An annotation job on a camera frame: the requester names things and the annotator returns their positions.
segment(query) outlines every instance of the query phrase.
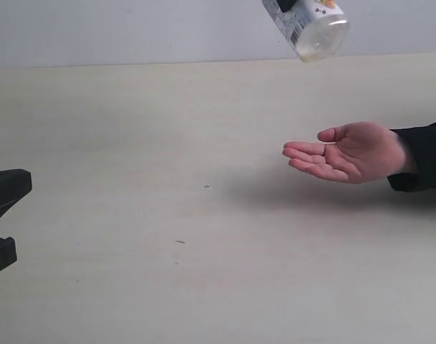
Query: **black clamp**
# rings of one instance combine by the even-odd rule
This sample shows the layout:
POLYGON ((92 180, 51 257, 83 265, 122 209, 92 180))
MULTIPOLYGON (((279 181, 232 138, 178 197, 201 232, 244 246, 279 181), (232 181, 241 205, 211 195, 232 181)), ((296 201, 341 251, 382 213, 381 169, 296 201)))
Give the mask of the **black clamp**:
MULTIPOLYGON (((0 218, 32 190, 32 175, 24 170, 0 171, 0 218)), ((17 261, 14 239, 0 239, 0 271, 17 261)))
POLYGON ((298 0, 276 0, 278 2, 278 6, 280 6, 280 10, 283 13, 291 11, 298 0))

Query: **white wall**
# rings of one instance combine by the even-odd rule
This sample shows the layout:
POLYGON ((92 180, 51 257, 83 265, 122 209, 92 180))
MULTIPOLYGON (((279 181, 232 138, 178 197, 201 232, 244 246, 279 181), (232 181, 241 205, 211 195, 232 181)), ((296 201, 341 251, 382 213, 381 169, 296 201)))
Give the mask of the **white wall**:
MULTIPOLYGON (((436 0, 340 4, 341 54, 436 52, 436 0)), ((292 56, 260 0, 0 0, 0 67, 292 56)))

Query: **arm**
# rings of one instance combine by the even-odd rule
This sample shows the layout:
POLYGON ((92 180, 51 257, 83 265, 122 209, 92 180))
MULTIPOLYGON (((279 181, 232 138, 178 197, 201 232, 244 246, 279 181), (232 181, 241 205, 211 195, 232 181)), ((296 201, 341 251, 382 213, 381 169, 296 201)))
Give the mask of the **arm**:
POLYGON ((436 188, 436 123, 427 127, 393 130, 401 138, 416 166, 388 178, 395 191, 416 192, 436 188))

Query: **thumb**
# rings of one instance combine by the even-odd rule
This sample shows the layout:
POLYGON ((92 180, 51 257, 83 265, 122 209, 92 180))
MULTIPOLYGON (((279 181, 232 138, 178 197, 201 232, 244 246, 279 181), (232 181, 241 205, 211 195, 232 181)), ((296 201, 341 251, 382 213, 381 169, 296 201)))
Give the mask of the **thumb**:
POLYGON ((345 137, 345 126, 329 128, 318 133, 321 142, 338 142, 345 137))

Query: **bottle label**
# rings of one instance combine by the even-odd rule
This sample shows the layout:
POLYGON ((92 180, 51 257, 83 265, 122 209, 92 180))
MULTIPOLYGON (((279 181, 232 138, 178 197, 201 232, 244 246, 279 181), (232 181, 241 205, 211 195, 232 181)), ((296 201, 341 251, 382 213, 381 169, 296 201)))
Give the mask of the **bottle label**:
POLYGON ((277 0, 262 0, 262 4, 293 49, 308 24, 324 16, 344 13, 335 0, 298 0, 286 13, 281 11, 277 0))

